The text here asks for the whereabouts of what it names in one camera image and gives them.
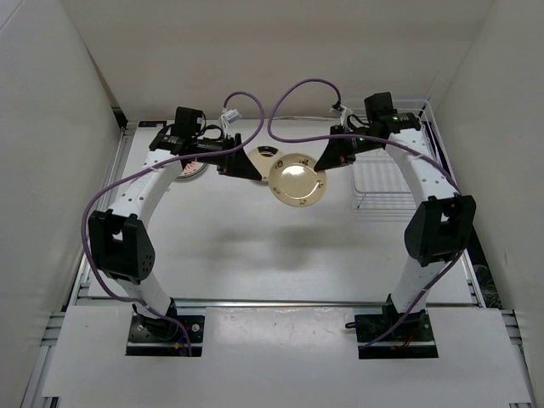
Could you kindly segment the beige plate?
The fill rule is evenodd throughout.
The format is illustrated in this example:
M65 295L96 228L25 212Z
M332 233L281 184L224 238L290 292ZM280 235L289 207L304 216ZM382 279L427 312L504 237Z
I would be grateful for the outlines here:
M258 170L261 176L261 179L259 180L260 184L268 183L270 169L283 155L283 151L267 145L258 146L247 154L250 162Z
M272 195L290 207L309 207L326 193L327 175L316 171L317 161L300 153L286 154L269 170L268 186Z

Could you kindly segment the white plate orange sunburst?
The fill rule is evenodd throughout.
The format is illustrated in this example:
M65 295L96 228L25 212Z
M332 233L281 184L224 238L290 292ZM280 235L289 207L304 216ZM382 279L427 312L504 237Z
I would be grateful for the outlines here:
M201 173L205 172L208 168L207 163L203 163L197 160L188 162L183 166L182 171L176 178L177 181L187 181L198 177Z

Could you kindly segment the beige plate back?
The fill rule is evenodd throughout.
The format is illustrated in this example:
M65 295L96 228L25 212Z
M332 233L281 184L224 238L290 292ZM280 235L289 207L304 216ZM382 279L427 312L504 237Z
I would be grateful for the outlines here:
M317 161L300 153L286 154L269 170L268 186L272 195L290 207L309 207L326 193L327 175L316 171Z

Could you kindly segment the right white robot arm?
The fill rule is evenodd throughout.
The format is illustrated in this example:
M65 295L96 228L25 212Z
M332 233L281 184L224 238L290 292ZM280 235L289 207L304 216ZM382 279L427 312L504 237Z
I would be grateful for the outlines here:
M332 130L314 168L344 167L358 154L383 148L407 183L416 204L404 233L408 258L382 318L384 334L400 340L411 331L412 321L424 313L429 290L467 247L476 203L460 192L435 160L432 145L413 113L395 109L390 93L374 93L364 104L368 123L346 131Z

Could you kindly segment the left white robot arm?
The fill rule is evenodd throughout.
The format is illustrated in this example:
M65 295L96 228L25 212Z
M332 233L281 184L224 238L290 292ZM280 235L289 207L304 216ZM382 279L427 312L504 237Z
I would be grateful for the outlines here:
M209 128L203 111L179 107L173 123L150 142L142 167L122 180L123 195L106 210L86 209L83 215L82 240L98 282L109 278L121 286L124 302L150 319L149 330L160 340L174 337L179 328L174 302L153 274L156 251L147 232L162 197L192 162L212 164L222 175L261 178L240 134L228 135L220 126L220 135L210 139Z

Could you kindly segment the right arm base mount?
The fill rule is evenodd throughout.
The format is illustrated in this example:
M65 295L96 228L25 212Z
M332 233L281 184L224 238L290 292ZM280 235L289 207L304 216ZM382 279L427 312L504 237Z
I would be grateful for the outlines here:
M366 347L391 325L382 314L357 314L354 321L346 323L344 327L355 331L360 360L425 360L439 357L432 324L426 312L418 317L408 317L386 337Z

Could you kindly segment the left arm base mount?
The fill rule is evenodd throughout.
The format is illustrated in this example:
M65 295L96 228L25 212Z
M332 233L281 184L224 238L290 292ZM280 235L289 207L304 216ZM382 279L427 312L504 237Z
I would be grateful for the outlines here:
M127 335L126 355L146 357L201 357L205 328L204 315L179 315L179 323L189 335L191 352L183 332L167 322L156 322L134 314Z

